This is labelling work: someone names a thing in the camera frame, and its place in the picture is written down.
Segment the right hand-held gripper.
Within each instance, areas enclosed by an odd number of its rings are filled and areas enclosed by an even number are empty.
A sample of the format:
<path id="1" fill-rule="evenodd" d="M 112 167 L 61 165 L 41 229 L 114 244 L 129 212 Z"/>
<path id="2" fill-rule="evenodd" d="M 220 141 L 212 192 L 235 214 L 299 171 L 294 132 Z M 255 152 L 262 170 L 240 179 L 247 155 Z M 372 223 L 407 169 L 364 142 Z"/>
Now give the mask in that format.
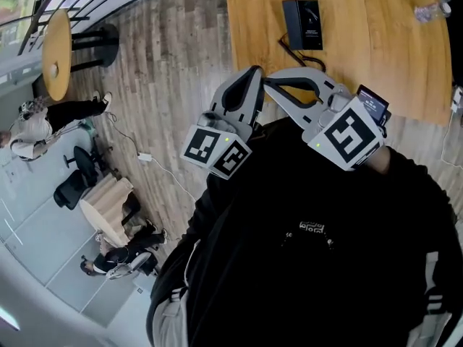
<path id="1" fill-rule="evenodd" d="M 353 171 L 384 145 L 378 125 L 359 98 L 325 72 L 311 67 L 282 69 L 263 80 L 265 92 L 302 129 L 302 139 L 344 171 Z M 314 92 L 303 102 L 284 87 Z"/>

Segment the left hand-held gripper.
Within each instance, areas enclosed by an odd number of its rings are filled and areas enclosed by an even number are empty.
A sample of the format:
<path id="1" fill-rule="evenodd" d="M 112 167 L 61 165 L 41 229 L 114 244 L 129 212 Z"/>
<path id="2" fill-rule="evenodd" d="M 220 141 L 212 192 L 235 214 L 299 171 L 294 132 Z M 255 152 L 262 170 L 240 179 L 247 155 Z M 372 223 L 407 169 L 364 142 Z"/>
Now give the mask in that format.
<path id="1" fill-rule="evenodd" d="M 238 117 L 252 126 L 263 109 L 263 70 L 253 65 L 233 74 L 213 95 L 211 110 L 202 113 L 184 142 L 181 158 L 222 179 L 230 179 L 252 154 L 246 141 L 252 129 L 241 132 L 221 116 Z"/>

